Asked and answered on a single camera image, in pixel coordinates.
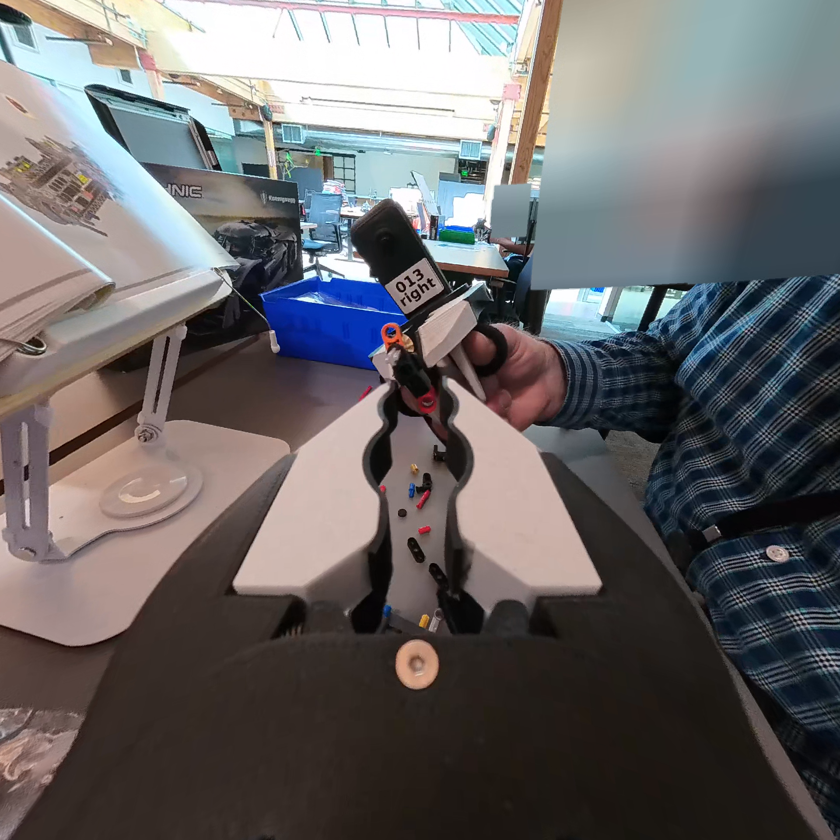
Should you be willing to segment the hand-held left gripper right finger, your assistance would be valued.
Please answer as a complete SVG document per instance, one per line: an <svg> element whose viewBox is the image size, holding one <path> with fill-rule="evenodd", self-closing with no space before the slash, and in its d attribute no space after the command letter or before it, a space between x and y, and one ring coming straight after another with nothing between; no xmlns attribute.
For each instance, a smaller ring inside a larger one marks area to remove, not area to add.
<svg viewBox="0 0 840 840"><path fill-rule="evenodd" d="M443 614L478 634L504 602L529 620L538 600L593 596L602 578L545 454L455 380L443 380L446 503Z"/></svg>

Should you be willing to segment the person's right forearm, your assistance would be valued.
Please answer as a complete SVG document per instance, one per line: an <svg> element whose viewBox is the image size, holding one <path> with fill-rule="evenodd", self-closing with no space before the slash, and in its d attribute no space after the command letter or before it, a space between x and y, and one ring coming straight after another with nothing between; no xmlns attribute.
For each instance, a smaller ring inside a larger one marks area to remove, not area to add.
<svg viewBox="0 0 840 840"><path fill-rule="evenodd" d="M699 284L645 331L590 341L542 341L560 365L559 385L537 425L640 433L663 440L676 420L683 392L678 373L738 301L749 312L775 280Z"/></svg>

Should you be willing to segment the small black lego assembly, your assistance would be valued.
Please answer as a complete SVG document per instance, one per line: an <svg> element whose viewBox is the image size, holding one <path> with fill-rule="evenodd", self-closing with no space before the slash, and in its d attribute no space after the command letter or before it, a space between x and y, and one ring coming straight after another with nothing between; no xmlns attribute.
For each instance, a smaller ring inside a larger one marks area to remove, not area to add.
<svg viewBox="0 0 840 840"><path fill-rule="evenodd" d="M403 346L397 346L402 347L402 354L395 363L396 382L412 394L418 413L430 416L437 407L437 391L419 354L418 345L403 330L402 336Z"/></svg>

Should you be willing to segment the white book stand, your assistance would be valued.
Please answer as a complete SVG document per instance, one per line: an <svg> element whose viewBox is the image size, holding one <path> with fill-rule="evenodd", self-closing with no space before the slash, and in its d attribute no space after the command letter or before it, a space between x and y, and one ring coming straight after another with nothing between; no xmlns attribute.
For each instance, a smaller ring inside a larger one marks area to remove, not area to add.
<svg viewBox="0 0 840 840"><path fill-rule="evenodd" d="M67 316L39 356L2 362L2 628L66 647L124 632L187 546L270 466L283 440L167 421L186 321L228 291L222 258ZM49 399L153 340L133 437L49 482Z"/></svg>

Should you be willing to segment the black office chair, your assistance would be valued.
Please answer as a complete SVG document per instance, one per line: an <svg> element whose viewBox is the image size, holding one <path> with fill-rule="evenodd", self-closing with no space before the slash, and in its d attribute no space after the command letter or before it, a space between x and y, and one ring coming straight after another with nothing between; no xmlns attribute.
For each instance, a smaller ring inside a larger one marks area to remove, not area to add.
<svg viewBox="0 0 840 840"><path fill-rule="evenodd" d="M303 274L314 273L323 279L321 257L343 252L343 235L340 212L343 199L339 193L321 192L311 195L307 221L314 227L301 241L303 253L309 258Z"/></svg>

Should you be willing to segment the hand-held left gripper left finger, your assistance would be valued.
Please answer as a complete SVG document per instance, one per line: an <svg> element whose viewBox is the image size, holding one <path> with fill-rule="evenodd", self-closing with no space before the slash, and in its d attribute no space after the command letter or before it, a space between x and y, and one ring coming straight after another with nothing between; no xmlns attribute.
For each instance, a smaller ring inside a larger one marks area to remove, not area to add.
<svg viewBox="0 0 840 840"><path fill-rule="evenodd" d="M380 486L396 396L396 385L380 385L299 448L236 573L238 595L328 602L355 632L375 632L393 571Z"/></svg>

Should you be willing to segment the clear bags of lego pieces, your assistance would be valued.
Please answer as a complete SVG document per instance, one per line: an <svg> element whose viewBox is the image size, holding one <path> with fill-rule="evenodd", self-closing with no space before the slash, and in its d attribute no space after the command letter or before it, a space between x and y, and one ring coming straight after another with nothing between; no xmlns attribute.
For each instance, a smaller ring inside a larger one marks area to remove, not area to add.
<svg viewBox="0 0 840 840"><path fill-rule="evenodd" d="M362 298L355 297L340 297L332 294L329 291L321 291L320 289L305 290L300 294L287 299L287 303L296 304L313 304L332 308L348 308L353 310L361 310L365 312L389 312L390 310L382 306L380 298L374 298L372 303L366 303Z"/></svg>

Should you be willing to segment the partly built lego chassis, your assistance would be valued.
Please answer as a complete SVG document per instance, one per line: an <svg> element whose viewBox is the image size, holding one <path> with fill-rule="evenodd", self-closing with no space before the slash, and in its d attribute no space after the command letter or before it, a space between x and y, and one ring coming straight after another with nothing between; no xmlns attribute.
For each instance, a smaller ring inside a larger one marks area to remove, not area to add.
<svg viewBox="0 0 840 840"><path fill-rule="evenodd" d="M449 634L444 612L440 608L435 609L432 613L423 614L416 620L410 620L390 605L385 605L382 609L377 632L400 635Z"/></svg>

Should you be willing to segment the black lego set box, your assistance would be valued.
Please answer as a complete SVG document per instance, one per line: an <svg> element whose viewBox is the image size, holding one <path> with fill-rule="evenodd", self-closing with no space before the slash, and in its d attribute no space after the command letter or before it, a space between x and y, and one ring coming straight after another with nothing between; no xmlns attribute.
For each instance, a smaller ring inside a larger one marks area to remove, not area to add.
<svg viewBox="0 0 840 840"><path fill-rule="evenodd" d="M267 177L146 163L144 168L235 261L233 290L186 323L182 355L264 333L261 295L302 278L298 188Z"/></svg>

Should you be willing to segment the grey flat monitor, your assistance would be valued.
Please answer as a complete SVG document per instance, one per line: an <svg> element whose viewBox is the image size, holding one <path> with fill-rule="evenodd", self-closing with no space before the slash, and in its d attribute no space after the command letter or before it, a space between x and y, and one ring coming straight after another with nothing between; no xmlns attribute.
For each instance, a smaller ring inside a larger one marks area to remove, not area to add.
<svg viewBox="0 0 840 840"><path fill-rule="evenodd" d="M102 127L137 161L223 170L207 130L186 108L103 85L84 91Z"/></svg>

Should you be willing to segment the plain blue parts bin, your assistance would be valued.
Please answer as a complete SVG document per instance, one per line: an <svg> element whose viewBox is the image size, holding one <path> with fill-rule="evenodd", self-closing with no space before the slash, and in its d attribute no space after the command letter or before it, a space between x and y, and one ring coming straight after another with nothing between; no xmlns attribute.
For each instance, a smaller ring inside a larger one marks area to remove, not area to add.
<svg viewBox="0 0 840 840"><path fill-rule="evenodd" d="M306 290L329 291L342 298L380 298L385 311L361 311L312 304L287 303ZM310 277L261 294L268 322L276 333L280 354L307 361L372 370L370 355L382 345L382 326L404 324L406 316L381 284L371 279Z"/></svg>

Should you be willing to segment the grey office desk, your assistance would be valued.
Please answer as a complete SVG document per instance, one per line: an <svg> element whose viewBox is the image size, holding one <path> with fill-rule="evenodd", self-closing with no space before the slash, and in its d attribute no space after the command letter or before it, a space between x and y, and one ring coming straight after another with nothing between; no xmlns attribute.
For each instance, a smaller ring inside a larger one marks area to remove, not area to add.
<svg viewBox="0 0 840 840"><path fill-rule="evenodd" d="M423 245L443 271L469 277L508 278L508 266L494 245L459 244L423 239Z"/></svg>

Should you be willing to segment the empty clear plastic bag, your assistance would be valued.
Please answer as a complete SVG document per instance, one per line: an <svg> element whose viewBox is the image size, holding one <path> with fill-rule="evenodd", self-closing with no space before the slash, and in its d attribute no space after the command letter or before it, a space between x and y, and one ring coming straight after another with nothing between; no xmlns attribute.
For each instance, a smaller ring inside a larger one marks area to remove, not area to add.
<svg viewBox="0 0 840 840"><path fill-rule="evenodd" d="M1 709L1 779L13 788L46 786L75 741L83 714L31 707Z"/></svg>

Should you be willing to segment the person in blue plaid shirt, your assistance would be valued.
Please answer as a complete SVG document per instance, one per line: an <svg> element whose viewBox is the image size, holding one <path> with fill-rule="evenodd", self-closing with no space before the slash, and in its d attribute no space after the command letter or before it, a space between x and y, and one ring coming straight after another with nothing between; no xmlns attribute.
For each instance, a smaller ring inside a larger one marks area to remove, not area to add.
<svg viewBox="0 0 840 840"><path fill-rule="evenodd" d="M682 574L838 837L838 507L732 536L723 523L838 492L838 275L775 281L682 364L666 437L636 433L659 444L644 506L664 541L720 531L688 550Z"/></svg>

